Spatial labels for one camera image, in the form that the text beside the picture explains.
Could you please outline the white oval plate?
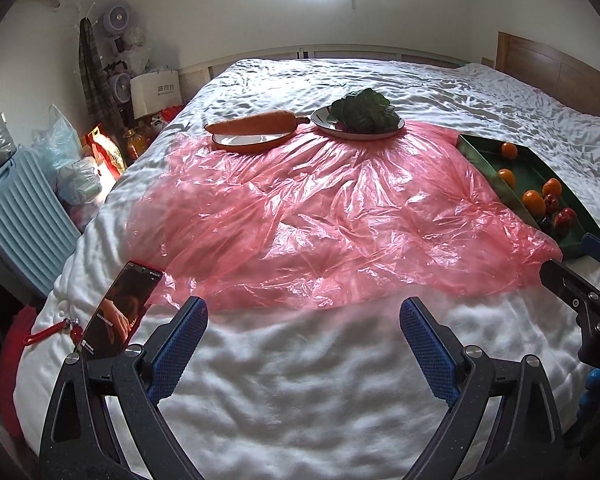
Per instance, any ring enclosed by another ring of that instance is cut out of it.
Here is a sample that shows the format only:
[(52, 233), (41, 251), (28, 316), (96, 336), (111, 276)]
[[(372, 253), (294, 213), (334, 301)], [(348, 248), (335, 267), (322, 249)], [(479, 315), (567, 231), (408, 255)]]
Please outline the white oval plate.
[(334, 138), (348, 141), (376, 141), (392, 138), (405, 127), (405, 120), (400, 118), (394, 125), (388, 127), (372, 127), (369, 125), (347, 124), (332, 117), (332, 108), (323, 106), (312, 113), (312, 124), (322, 133)]

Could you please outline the clear plastic bag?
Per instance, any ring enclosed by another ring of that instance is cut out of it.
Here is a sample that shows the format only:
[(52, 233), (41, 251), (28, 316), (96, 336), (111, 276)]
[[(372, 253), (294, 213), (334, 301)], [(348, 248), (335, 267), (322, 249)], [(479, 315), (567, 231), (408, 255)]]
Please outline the clear plastic bag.
[(73, 164), (82, 157), (82, 148), (76, 129), (62, 111), (52, 104), (47, 111), (47, 127), (32, 131), (32, 148), (51, 186), (55, 186), (61, 167)]

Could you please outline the green rectangular tray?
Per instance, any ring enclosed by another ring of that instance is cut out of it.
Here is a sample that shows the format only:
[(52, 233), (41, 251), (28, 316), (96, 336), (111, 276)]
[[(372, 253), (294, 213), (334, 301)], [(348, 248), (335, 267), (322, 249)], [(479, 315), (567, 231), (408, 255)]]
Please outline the green rectangular tray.
[[(553, 237), (565, 260), (583, 256), (581, 240), (586, 234), (600, 240), (600, 226), (592, 214), (531, 148), (517, 144), (516, 157), (509, 159), (502, 153), (503, 145), (503, 141), (470, 134), (461, 134), (456, 142), (457, 149), (486, 178), (501, 202), (523, 222)], [(550, 179), (558, 180), (562, 187), (557, 209), (535, 216), (524, 203), (524, 193), (537, 192), (544, 197), (543, 186)]]

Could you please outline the orange rimmed plate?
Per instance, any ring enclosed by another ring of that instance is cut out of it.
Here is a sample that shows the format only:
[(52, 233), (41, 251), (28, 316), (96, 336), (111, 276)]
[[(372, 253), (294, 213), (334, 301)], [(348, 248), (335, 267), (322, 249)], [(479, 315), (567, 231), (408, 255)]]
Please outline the orange rimmed plate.
[(212, 134), (211, 143), (217, 150), (237, 154), (260, 154), (288, 142), (293, 132), (267, 134)]

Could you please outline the large mandarin orange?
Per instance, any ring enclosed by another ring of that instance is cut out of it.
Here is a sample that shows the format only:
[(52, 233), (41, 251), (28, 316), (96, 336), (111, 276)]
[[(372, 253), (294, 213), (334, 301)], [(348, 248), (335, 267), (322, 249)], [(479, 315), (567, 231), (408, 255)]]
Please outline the large mandarin orange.
[(521, 201), (533, 218), (542, 218), (546, 215), (543, 196), (538, 191), (528, 190), (524, 192)]

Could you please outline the light blue ribbed case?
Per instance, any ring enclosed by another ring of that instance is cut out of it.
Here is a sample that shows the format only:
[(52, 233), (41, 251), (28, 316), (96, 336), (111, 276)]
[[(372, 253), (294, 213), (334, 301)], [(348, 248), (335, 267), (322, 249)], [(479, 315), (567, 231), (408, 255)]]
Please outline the light blue ribbed case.
[(17, 148), (0, 167), (0, 258), (31, 292), (46, 297), (79, 237), (38, 155)]

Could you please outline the dark plum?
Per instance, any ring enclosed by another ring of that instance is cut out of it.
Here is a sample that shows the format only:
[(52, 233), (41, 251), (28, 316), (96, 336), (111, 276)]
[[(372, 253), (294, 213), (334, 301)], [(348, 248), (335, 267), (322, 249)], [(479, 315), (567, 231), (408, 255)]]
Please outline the dark plum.
[(538, 221), (539, 229), (549, 236), (554, 235), (554, 226), (552, 220), (548, 217), (543, 217)]

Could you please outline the orange carrot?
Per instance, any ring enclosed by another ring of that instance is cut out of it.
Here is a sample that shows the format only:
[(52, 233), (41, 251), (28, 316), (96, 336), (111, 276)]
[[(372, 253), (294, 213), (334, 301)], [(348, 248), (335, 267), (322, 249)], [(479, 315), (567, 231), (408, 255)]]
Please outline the orange carrot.
[(300, 125), (308, 124), (309, 118), (296, 116), (288, 110), (276, 110), (239, 117), (224, 122), (205, 125), (208, 133), (216, 136), (258, 136), (259, 134), (276, 134), (294, 132)]

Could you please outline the red yellow gift bag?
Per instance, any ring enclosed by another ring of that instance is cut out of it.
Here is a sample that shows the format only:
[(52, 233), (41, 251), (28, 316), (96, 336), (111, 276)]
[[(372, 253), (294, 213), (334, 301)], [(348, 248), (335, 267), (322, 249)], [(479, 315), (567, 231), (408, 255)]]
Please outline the red yellow gift bag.
[(83, 139), (84, 148), (89, 148), (98, 166), (105, 165), (114, 180), (119, 180), (126, 170), (126, 163), (114, 140), (101, 126), (96, 126)]

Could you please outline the lower purple fan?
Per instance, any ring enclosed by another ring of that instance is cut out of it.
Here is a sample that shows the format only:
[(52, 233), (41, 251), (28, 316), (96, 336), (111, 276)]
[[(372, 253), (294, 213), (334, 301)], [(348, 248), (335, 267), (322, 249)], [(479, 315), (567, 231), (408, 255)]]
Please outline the lower purple fan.
[(131, 78), (127, 73), (117, 73), (108, 79), (114, 100), (118, 104), (131, 101)]

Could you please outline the smartphone in red case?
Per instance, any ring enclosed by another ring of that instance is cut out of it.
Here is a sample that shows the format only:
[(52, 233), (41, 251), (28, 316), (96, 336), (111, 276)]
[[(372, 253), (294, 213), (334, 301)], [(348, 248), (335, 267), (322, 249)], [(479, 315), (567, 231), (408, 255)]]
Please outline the smartphone in red case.
[(149, 297), (162, 277), (161, 271), (149, 266), (125, 263), (76, 344), (83, 359), (114, 358), (124, 350), (140, 326)]

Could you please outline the small orange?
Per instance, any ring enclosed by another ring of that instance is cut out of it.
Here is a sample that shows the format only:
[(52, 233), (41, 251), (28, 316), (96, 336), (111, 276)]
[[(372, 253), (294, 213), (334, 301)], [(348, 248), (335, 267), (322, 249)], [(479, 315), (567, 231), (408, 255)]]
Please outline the small orange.
[(501, 155), (507, 160), (515, 160), (518, 156), (518, 148), (513, 143), (504, 142), (501, 145)]
[(502, 168), (498, 170), (498, 176), (512, 189), (516, 188), (516, 177), (512, 170)]

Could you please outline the green leafy vegetable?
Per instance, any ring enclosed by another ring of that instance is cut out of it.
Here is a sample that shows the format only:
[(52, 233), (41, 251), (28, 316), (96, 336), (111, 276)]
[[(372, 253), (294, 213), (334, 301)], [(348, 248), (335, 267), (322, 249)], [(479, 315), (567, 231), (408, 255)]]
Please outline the green leafy vegetable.
[(371, 88), (351, 92), (332, 102), (332, 117), (347, 124), (388, 127), (399, 119), (391, 102)]

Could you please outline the pink plastic sheet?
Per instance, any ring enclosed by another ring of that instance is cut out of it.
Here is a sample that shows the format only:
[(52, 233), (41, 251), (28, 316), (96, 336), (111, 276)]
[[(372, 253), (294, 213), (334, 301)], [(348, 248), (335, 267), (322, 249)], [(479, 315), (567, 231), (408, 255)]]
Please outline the pink plastic sheet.
[(426, 122), (375, 142), (303, 127), (254, 155), (217, 150), (206, 135), (181, 139), (131, 209), (126, 258), (166, 274), (159, 297), (199, 296), (218, 310), (539, 284), (557, 243), (500, 201), (457, 139)]

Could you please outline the wooden headboard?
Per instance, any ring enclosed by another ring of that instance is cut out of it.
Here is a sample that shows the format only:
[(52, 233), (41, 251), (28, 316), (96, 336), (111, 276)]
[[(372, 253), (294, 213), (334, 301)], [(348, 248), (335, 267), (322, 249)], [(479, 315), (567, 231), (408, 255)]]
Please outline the wooden headboard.
[(600, 117), (600, 71), (571, 55), (499, 32), (494, 60), (482, 58), (481, 64), (530, 84), (582, 114)]

